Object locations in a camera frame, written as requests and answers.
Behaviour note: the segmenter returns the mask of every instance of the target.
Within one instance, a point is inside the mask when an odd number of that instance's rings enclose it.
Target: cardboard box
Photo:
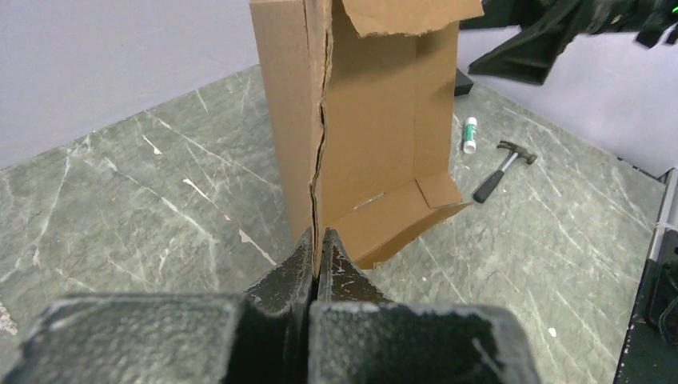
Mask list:
[[[459,21],[480,0],[250,9],[294,239],[332,227],[373,268],[466,206],[448,164]]]

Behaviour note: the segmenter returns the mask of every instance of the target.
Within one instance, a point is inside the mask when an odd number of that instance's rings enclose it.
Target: black rubber grip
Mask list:
[[[492,194],[494,189],[497,188],[497,185],[499,185],[499,181],[503,177],[504,177],[503,170],[494,171],[494,173],[491,174],[490,177],[488,177],[487,180],[485,180],[485,182],[483,182],[483,184],[479,186],[478,189],[473,193],[473,200],[479,203],[485,202],[489,195]]]

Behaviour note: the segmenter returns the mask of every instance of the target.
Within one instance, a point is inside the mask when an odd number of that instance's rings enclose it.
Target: glue stick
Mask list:
[[[467,118],[464,124],[464,153],[472,154],[476,151],[476,118]]]

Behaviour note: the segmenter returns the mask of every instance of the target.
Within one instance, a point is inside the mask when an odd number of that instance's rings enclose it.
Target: gray wall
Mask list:
[[[465,31],[459,67],[468,68],[517,30]],[[530,110],[654,175],[678,166],[678,46],[650,50],[633,34],[580,36],[546,84],[477,77]],[[483,129],[479,122],[479,134]]]
[[[247,0],[0,0],[0,169],[257,60]]]

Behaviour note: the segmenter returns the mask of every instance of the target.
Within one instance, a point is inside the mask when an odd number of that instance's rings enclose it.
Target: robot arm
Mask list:
[[[470,74],[543,85],[565,47],[578,34],[638,32],[651,48],[674,26],[665,43],[678,39],[678,0],[484,0],[485,16],[462,30],[519,26],[522,31],[472,62]]]

